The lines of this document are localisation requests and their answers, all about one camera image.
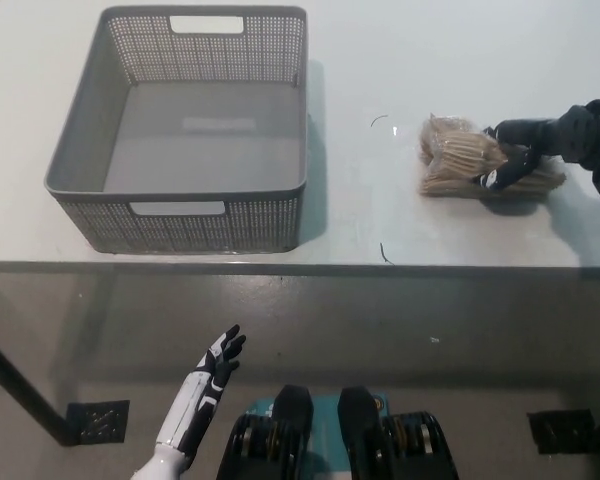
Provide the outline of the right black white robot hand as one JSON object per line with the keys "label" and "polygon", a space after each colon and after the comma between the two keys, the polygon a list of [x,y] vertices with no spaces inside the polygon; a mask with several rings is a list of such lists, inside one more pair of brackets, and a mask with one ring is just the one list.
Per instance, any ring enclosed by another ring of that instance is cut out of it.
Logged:
{"label": "right black white robot hand", "polygon": [[504,120],[486,133],[513,152],[501,166],[474,176],[471,183],[499,192],[533,173],[545,157],[579,163],[598,154],[600,101],[573,105],[557,118]]}

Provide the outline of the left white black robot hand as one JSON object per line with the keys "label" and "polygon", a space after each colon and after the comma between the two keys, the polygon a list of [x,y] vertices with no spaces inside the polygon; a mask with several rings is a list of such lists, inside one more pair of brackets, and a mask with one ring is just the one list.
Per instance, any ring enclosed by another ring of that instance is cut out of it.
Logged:
{"label": "left white black robot hand", "polygon": [[205,352],[178,391],[158,433],[156,444],[195,457],[199,445],[216,413],[246,336],[234,325]]}

